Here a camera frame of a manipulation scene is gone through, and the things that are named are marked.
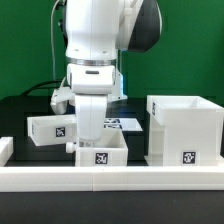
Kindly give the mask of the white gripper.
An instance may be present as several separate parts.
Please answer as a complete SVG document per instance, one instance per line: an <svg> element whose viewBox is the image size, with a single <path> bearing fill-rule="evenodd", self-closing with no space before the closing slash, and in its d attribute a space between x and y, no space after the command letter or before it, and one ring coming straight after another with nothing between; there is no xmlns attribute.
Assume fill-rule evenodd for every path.
<svg viewBox="0 0 224 224"><path fill-rule="evenodd" d="M93 148L101 138L108 95L113 92L118 70L113 66L67 65L67 79L75 97L78 146Z"/></svg>

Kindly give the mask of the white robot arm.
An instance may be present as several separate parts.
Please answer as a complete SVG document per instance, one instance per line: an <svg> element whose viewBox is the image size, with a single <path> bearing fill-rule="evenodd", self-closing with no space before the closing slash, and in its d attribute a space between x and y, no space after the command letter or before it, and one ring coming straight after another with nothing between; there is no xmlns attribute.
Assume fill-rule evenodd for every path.
<svg viewBox="0 0 224 224"><path fill-rule="evenodd" d="M66 0L67 80L78 141L92 145L102 136L117 52L146 52L161 31L157 0Z"/></svg>

